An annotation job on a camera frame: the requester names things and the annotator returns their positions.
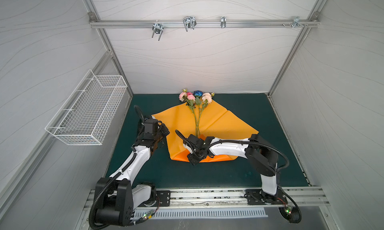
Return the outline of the blue fake rose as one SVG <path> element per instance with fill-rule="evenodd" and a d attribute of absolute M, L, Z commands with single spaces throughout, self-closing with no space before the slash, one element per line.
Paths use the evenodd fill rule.
<path fill-rule="evenodd" d="M 200 109 L 203 105 L 202 97 L 203 97 L 203 92 L 202 91 L 194 91 L 193 95 L 195 97 L 195 108 Z"/>

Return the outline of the right metal bolt clamp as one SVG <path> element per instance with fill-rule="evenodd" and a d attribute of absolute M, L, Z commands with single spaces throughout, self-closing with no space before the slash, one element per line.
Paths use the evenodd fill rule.
<path fill-rule="evenodd" d="M 309 27 L 308 24 L 306 23 L 301 23 L 300 19 L 298 17 L 294 18 L 293 21 L 289 24 L 282 24 L 283 27 L 285 28 L 306 28 Z"/>

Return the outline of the middle metal u-bolt clamp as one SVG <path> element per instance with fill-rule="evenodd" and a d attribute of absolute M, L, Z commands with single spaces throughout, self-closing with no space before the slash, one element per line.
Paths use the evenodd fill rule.
<path fill-rule="evenodd" d="M 188 32 L 189 29 L 194 30 L 197 24 L 196 18 L 194 16 L 187 16 L 183 19 L 183 24 L 186 32 Z"/>

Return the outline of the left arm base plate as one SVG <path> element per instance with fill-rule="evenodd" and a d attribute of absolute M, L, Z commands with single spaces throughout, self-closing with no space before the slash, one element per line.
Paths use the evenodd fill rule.
<path fill-rule="evenodd" d="M 171 201 L 170 191 L 155 191 L 151 194 L 149 207 L 169 207 Z"/>

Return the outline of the metal u-bolt clamp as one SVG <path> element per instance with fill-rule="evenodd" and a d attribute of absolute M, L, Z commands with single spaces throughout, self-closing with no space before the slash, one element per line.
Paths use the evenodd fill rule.
<path fill-rule="evenodd" d="M 158 41 L 160 41 L 163 31 L 164 27 L 162 24 L 154 23 L 152 27 L 152 38 L 154 38 L 155 35 L 158 35 Z"/>
<path fill-rule="evenodd" d="M 197 24 L 196 18 L 194 16 L 187 16 L 183 19 L 183 24 L 186 32 L 188 32 L 189 29 L 194 30 Z"/>

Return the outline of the peach fake flower spray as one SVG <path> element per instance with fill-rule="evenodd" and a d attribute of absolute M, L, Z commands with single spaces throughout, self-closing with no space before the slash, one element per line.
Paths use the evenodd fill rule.
<path fill-rule="evenodd" d="M 199 136 L 200 136 L 200 120 L 202 117 L 202 113 L 207 108 L 207 106 L 212 103 L 214 95 L 215 95 L 214 93 L 209 93 L 209 92 L 203 93 L 203 97 L 202 97 L 203 105 L 200 109 L 197 108 L 197 110 L 198 110 L 197 118 L 198 118 Z"/>

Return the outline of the pink fake flower spray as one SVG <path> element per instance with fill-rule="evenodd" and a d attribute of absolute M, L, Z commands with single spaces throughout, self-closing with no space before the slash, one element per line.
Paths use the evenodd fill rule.
<path fill-rule="evenodd" d="M 183 89 L 182 92 L 179 95 L 179 100 L 181 102 L 185 102 L 187 107 L 188 107 L 188 104 L 187 104 L 187 93 L 191 93 L 191 92 L 188 92 L 186 89 Z"/>

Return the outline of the aluminium front rail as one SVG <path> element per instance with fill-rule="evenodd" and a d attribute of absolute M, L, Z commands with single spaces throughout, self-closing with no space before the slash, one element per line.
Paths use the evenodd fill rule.
<path fill-rule="evenodd" d="M 282 205 L 248 205 L 244 198 L 246 189 L 260 188 L 158 188 L 157 191 L 170 191 L 171 201 L 168 209 L 216 209 L 216 208 L 278 208 Z M 324 207 L 329 206 L 324 191 L 320 187 L 283 187 L 288 205 L 293 206 L 291 197 L 299 207 Z"/>

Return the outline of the small metal bracket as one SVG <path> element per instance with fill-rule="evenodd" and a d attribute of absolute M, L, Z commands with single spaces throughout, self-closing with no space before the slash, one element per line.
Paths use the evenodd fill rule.
<path fill-rule="evenodd" d="M 226 28 L 226 25 L 227 25 L 227 19 L 225 16 L 222 16 L 221 17 L 221 28 L 222 29 Z"/>

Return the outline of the white vent grille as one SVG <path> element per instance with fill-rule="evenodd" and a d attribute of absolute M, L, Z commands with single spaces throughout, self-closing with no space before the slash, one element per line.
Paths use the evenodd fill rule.
<path fill-rule="evenodd" d="M 264 208 L 159 209 L 154 220 L 267 218 Z"/>

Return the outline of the orange wrapping paper sheet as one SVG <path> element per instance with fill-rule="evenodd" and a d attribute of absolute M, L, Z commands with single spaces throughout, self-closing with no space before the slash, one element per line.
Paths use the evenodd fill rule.
<path fill-rule="evenodd" d="M 187 162 L 190 153 L 183 147 L 183 140 L 177 136 L 175 130 L 186 138 L 196 133 L 195 115 L 185 104 L 177 105 L 154 114 L 153 118 L 165 124 L 170 131 L 167 136 L 168 150 L 173 161 Z M 216 137 L 219 139 L 242 140 L 259 132 L 242 121 L 231 111 L 212 101 L 203 111 L 200 118 L 200 137 Z"/>

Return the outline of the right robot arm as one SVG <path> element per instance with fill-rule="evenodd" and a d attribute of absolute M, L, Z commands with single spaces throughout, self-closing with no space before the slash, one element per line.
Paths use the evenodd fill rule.
<path fill-rule="evenodd" d="M 187 158 L 192 165 L 195 166 L 206 158 L 224 155 L 247 159 L 261 176 L 262 199 L 278 199 L 280 172 L 290 165 L 290 161 L 285 154 L 259 135 L 253 134 L 243 140 L 223 140 L 215 137 L 203 140 L 194 135 L 186 138 L 179 132 L 177 135 L 190 152 Z"/>

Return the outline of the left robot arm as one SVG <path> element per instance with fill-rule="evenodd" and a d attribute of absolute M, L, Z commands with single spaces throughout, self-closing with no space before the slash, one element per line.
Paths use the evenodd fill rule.
<path fill-rule="evenodd" d="M 158 148 L 158 143 L 169 134 L 164 124 L 155 126 L 153 130 L 143 128 L 132 145 L 132 152 L 126 161 L 110 177 L 99 179 L 89 213 L 91 229 L 135 226 L 155 215 L 160 206 L 156 186 L 152 183 L 142 183 L 132 188 L 132 183 L 154 150 Z M 141 204 L 156 204 L 157 207 L 133 221 L 134 211 Z"/>

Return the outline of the aluminium top crossbar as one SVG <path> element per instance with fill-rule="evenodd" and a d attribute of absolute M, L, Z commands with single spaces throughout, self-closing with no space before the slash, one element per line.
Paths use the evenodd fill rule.
<path fill-rule="evenodd" d="M 282 24 L 289 24 L 293 19 L 288 20 L 230 20 L 227 19 L 226 28 L 284 28 Z M 196 20 L 195 28 L 221 28 L 221 20 Z M 309 28 L 318 27 L 320 21 L 302 20 L 301 23 L 306 23 Z M 101 29 L 118 29 L 118 28 L 133 28 L 133 29 L 151 29 L 154 23 L 160 23 L 164 29 L 184 28 L 182 20 L 99 20 L 91 22 L 91 28 Z"/>

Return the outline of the left metal u-bolt clamp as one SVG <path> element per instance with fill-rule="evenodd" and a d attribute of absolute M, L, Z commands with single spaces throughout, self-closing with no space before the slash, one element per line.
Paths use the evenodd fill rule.
<path fill-rule="evenodd" d="M 152 27 L 152 38 L 154 38 L 155 35 L 158 35 L 158 41 L 160 41 L 163 31 L 164 27 L 162 24 L 154 23 Z"/>

